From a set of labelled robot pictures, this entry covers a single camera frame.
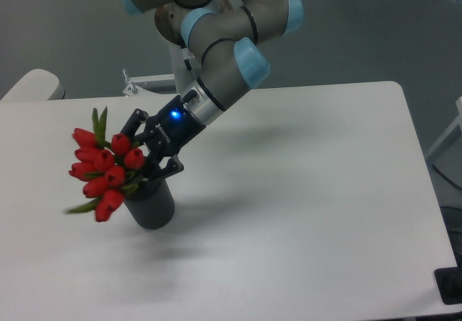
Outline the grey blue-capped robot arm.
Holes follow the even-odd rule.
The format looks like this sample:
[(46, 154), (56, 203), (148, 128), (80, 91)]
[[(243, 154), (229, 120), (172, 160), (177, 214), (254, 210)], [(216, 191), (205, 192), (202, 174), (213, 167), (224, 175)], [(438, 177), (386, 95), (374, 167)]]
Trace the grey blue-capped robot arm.
[(180, 172), (180, 149), (269, 75), (258, 45), (304, 21), (302, 0), (242, 0), (240, 7), (224, 11), (216, 0), (121, 1), (130, 14), (167, 9), (173, 42), (201, 64), (196, 79), (158, 114), (133, 114), (123, 127), (148, 148), (141, 171), (151, 180)]

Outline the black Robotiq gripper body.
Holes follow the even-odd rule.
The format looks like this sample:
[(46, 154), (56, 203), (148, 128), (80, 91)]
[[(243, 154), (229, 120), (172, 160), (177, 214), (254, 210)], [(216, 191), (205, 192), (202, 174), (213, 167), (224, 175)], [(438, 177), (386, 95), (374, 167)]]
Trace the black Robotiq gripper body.
[(155, 168), (165, 157), (173, 157), (205, 128), (177, 95), (156, 115), (147, 118), (139, 134), (139, 143), (149, 150), (147, 166)]

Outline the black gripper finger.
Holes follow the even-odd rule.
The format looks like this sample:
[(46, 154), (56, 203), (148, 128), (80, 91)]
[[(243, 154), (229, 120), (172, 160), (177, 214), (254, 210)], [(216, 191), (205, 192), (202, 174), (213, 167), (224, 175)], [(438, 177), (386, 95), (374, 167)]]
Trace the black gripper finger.
[(184, 170), (183, 163), (179, 160), (177, 155), (167, 158), (166, 165), (160, 166), (160, 163), (151, 157), (146, 157), (144, 166), (141, 169), (142, 182), (148, 180), (163, 180), (173, 175), (176, 175)]
[(142, 123), (147, 121), (149, 114), (139, 108), (136, 108), (125, 125), (121, 129), (121, 133), (125, 135), (130, 141), (134, 141), (136, 131), (141, 126)]

